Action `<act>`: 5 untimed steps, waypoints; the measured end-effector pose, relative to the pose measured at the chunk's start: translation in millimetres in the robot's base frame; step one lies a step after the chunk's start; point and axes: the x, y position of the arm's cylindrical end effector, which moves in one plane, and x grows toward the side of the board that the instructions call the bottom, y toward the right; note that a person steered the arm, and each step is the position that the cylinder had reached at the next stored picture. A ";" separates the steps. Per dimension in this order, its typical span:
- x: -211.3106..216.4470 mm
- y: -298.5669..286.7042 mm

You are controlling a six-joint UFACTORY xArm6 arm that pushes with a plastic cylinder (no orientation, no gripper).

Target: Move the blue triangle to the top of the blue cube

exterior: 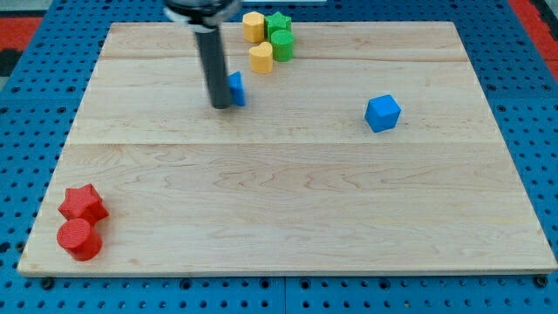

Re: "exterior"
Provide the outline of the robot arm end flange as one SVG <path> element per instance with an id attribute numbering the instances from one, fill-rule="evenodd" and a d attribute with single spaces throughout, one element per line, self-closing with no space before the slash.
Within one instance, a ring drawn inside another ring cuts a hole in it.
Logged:
<path id="1" fill-rule="evenodd" d="M 196 32 L 210 32 L 242 7 L 242 0 L 164 0 L 164 13 Z"/>

